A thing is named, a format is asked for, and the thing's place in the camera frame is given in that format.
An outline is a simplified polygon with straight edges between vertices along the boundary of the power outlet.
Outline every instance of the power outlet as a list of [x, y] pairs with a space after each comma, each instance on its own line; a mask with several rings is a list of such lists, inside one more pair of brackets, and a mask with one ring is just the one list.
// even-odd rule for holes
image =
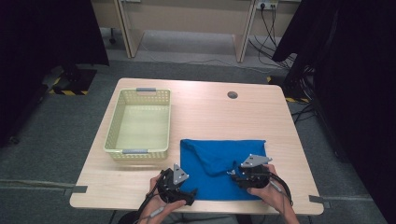
[[262, 10], [262, 4], [265, 4], [264, 10], [277, 9], [278, 0], [258, 0], [256, 8]]

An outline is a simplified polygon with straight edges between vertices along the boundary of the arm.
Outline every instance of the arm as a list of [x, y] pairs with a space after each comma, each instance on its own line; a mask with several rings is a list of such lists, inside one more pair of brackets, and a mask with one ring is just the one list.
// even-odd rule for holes
[[[150, 191], [152, 191], [159, 178], [160, 175], [157, 175], [150, 179]], [[155, 190], [154, 193], [155, 196], [143, 209], [137, 223], [160, 224], [169, 214], [172, 213], [172, 211], [186, 204], [186, 201], [184, 200], [174, 203], [165, 203], [158, 195], [158, 190]]]
[[[268, 167], [269, 171], [276, 175], [274, 165], [269, 164], [264, 166]], [[250, 188], [247, 189], [247, 192], [249, 194], [256, 195], [262, 198], [262, 201], [264, 203], [267, 203], [270, 206], [274, 207], [275, 210], [278, 211], [280, 215], [283, 216], [283, 218], [285, 218], [285, 222], [287, 224], [299, 223], [297, 216], [295, 215], [294, 210], [291, 207], [290, 201], [284, 193], [285, 190], [274, 179], [272, 179], [271, 181], [273, 182], [273, 184], [275, 184], [275, 186], [270, 183], [263, 189]]]

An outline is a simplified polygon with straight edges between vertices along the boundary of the plastic basket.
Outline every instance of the plastic basket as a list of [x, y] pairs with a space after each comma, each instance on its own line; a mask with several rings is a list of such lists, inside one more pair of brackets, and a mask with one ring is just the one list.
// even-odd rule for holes
[[167, 157], [170, 90], [122, 89], [107, 133], [105, 152], [114, 160]]

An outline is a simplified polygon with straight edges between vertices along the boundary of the folded cloth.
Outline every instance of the folded cloth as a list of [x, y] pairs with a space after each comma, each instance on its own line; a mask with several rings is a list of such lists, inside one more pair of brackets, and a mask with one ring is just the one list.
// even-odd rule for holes
[[250, 155], [265, 155], [265, 140], [180, 141], [180, 167], [190, 177], [182, 191], [198, 189], [196, 200], [258, 200], [240, 189], [227, 174]]

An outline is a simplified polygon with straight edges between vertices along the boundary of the wooden table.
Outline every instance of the wooden table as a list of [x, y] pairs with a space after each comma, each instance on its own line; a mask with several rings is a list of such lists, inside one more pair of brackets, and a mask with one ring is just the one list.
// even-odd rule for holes
[[[171, 132], [168, 158], [150, 163], [115, 162], [103, 150], [106, 132], [122, 88], [170, 89]], [[231, 99], [228, 92], [238, 97]], [[298, 215], [319, 215], [320, 203], [309, 202], [318, 190], [309, 169], [282, 90], [278, 86], [120, 79], [110, 100], [70, 204], [76, 208], [137, 210], [149, 192], [149, 180], [161, 169], [180, 162], [180, 139], [264, 139], [277, 173], [289, 185]], [[261, 201], [195, 201], [178, 212], [277, 214]]]

